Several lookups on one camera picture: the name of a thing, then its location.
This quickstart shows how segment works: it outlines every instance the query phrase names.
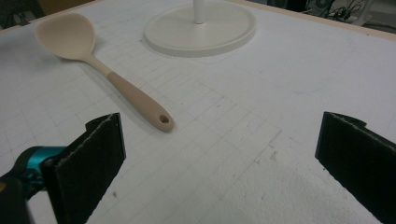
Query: round base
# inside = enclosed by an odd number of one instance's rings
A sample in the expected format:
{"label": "round base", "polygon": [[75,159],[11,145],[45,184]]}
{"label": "round base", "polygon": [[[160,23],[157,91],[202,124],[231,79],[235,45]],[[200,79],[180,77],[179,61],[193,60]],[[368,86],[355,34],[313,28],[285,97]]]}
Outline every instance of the round base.
{"label": "round base", "polygon": [[230,3],[205,3],[206,20],[194,22],[192,6],[166,11],[148,22],[145,38],[155,50],[177,57],[205,57],[237,49],[255,34],[256,19]]}

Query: white table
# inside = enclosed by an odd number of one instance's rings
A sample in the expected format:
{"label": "white table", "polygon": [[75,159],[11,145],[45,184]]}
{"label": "white table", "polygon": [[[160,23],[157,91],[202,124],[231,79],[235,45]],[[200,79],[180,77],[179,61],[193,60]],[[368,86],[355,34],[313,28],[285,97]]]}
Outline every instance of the white table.
{"label": "white table", "polygon": [[[379,223],[314,158],[322,113],[364,120],[396,142],[394,35],[243,3],[258,21],[241,49],[161,55],[149,19],[190,1],[98,1],[71,11],[94,54],[160,102],[176,127],[143,121],[95,70],[35,41],[39,21],[0,34],[0,175],[28,147],[67,146],[121,113],[127,159],[89,223]],[[46,192],[29,201],[55,223]]]}

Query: spoon head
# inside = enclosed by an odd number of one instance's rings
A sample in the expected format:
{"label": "spoon head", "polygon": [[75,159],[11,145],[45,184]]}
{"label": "spoon head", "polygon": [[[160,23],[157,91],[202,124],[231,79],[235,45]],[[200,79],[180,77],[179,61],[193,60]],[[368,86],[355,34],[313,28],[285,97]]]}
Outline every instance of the spoon head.
{"label": "spoon head", "polygon": [[71,60],[90,55],[95,44],[92,24],[76,13],[41,22],[35,30],[35,38],[47,50]]}

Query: silicone spoon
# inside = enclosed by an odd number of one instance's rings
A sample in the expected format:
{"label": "silicone spoon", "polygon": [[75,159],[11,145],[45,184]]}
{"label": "silicone spoon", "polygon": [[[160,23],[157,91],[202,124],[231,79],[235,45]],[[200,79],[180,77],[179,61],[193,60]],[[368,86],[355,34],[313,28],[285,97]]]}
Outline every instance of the silicone spoon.
{"label": "silicone spoon", "polygon": [[35,37],[53,54],[83,61],[101,72],[149,123],[164,132],[172,130],[174,122],[162,106],[92,55],[95,31],[87,18],[71,13],[48,19],[37,26]]}

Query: beige handle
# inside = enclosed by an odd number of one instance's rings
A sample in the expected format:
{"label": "beige handle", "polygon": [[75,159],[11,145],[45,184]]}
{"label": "beige handle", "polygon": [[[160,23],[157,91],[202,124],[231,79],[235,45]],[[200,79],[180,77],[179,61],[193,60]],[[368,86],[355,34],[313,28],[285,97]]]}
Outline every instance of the beige handle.
{"label": "beige handle", "polygon": [[151,99],[151,97],[115,72],[110,72],[107,75],[107,79],[148,122],[154,125],[154,127],[164,132],[170,132],[172,130],[174,122],[171,116],[162,106]]}

